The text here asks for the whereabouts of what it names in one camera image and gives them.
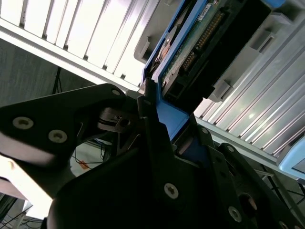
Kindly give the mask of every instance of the floor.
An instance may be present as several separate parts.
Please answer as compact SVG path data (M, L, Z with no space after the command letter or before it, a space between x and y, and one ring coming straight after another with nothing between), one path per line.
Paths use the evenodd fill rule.
M0 106L50 95L57 69L54 64L0 40ZM60 78L63 91L93 85L66 70L61 71ZM249 162L252 167L261 169L256 162ZM303 199L296 181L281 174L278 176L286 189L299 193L290 194L296 203ZM10 211L11 216L20 212L19 205ZM305 213L305 201L299 204L299 208Z

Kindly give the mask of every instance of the black cable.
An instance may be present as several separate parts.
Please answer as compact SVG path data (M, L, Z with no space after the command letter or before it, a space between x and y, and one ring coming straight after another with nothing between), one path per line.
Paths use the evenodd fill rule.
M300 184L300 183L298 183L298 185L299 185L301 191L303 192L303 194L305 195L305 188L304 188L304 186L302 184Z
M267 169L265 168L264 165L261 165L261 167L263 168L263 170L264 170L265 172L267 172ZM281 194L280 191L278 190L278 188L277 188L275 182L273 181L272 177L267 177L267 179L269 180L270 184L271 184L272 187L274 188L274 190L275 190L275 192L276 192L278 198L285 204L285 206L286 206L287 208L289 208L288 205L287 205L287 203L286 203L286 201L284 200L282 194Z
M52 94L56 94L56 88L57 88L57 92L58 92L58 81L59 81L60 73L61 73L61 68L58 67L57 72L56 72L56 76L55 76L54 86L53 86L53 89L52 89Z
M103 162L82 162L77 158L76 153L77 153L77 150L75 149L75 156L72 155L72 157L75 159L75 162L80 165L86 166L88 169L92 169L92 168L90 168L87 164L102 164L103 163Z
M302 196L302 197L305 197L303 194L301 193L298 193L298 192L294 192L294 191L291 191L291 190L288 190L286 189L287 192L290 192L290 193L293 193L293 194L296 194L296 195L299 195L299 196Z
M61 93L62 93L62 87L61 87L61 77L59 76L59 77L58 77L58 79L59 79L59 86L60 86L60 88L61 88Z
M38 228L41 228L41 225L40 225L39 227L37 227L37 228L34 228L34 227L29 226L27 223L26 223L26 226L27 226L28 228L31 228L31 229L38 229Z
M20 214L16 215L14 218L12 218L12 219L11 219L10 221L8 221L6 224L3 224L3 226L2 226L0 229L4 228L7 224L9 224L10 222L12 222L14 219L16 219L18 216L20 216L20 215L23 214L24 212L27 212L27 210L29 210L31 207L33 207L33 205L30 206L29 208L25 209L25 210L24 210L23 212L21 212Z
M104 160L104 155L102 154L102 148L103 148L103 145L101 144L101 155L100 155L100 158L101 158L102 160Z
M296 205L299 205L300 203L302 203L305 200L305 197L303 197L299 202L297 202Z

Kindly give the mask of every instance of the metal rod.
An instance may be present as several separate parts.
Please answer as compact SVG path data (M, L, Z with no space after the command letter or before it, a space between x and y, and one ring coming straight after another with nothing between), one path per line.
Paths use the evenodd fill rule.
M263 175L263 176L267 176L267 177L273 177L273 174L267 173L265 171L261 171L261 170L258 170L258 169L255 169L254 171L257 172L259 175Z
M27 213L23 212L19 217L18 220L16 221L16 223L14 224L14 226L12 227L12 229L18 229L19 225L21 224L21 222L23 221L23 218L25 217Z
M58 67L57 72L56 72L56 76L55 76L55 82L54 82L52 94L56 94L56 89L58 89L58 81L59 81L60 74L61 74L61 68Z
M265 172L267 172L267 169L265 168L265 166L264 166L264 165L261 165L261 166L262 166L263 170L264 170ZM278 187L276 186L275 182L272 180L272 177L267 177L267 178L268 178L268 180L269 180L269 182L270 182L272 188L274 189L275 193L276 193L277 196L279 197L279 199L285 204L285 206L286 206L287 208L289 208L288 205L286 204L286 201L284 200L282 194L281 194L280 191L278 190Z
M284 187L284 185L282 184L280 179L277 177L277 175L273 172L273 170L269 169L268 172L274 174L273 178L274 178L275 182L277 183L277 186L280 188L283 196L285 197L285 199L287 200L287 202L291 206L291 210L293 210L295 212L295 215L299 218L301 224L303 226L305 226L305 217L302 214L302 212L301 212L300 208L298 207L298 205L292 199L291 195L287 192L286 188Z
M303 192L304 196L305 196L305 188L302 184L298 183L300 186L301 191Z

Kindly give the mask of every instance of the white metal panel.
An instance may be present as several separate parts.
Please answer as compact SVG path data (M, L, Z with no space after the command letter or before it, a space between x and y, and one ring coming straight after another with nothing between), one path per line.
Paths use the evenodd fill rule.
M278 157L305 131L305 12L275 40L222 103L203 101L196 116L232 137Z
M85 56L103 4L104 0L81 0L68 38L68 52Z
M52 44L55 44L56 42L67 1L68 0L54 0L53 2L46 31L47 41Z
M121 77L122 74L126 75L125 80L138 85L141 82L142 71L145 64L139 62L134 57L134 50L138 44L141 35L149 22L152 12L158 5L158 0L149 0L148 4L143 12L143 15L135 28L135 31L132 34L128 46L125 49L125 52L121 58L121 61L114 72L114 75Z
M24 29L42 37L51 0L28 0Z
M137 22L146 6L147 0L135 0L131 6L131 10L126 15L122 27L117 38L110 50L106 60L107 71L113 73L122 57L122 54L127 46L127 43L132 35L132 32L137 25Z
M66 39L69 33L69 29L78 2L78 0L67 0L67 1L68 2L65 8L65 12L61 21L60 29L56 40L56 45L60 48L63 48L66 43Z
M19 26L23 0L2 0L0 17Z
M88 61L103 67L132 0L110 0L94 31Z
M122 90L138 90L138 87L123 79L114 77L109 72L2 19L0 19L0 39L21 47L95 84L107 81L121 87Z

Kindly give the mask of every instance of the white plastic panel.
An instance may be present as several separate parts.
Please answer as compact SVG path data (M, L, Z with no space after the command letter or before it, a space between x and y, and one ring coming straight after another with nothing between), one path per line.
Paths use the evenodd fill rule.
M28 0L24 29L42 37L51 0Z
M68 38L68 52L85 56L103 4L103 0L81 0Z
M54 0L47 26L47 41L55 44L68 0Z
M103 67L132 0L110 0L94 31L88 61Z
M2 0L0 17L19 26L23 0Z

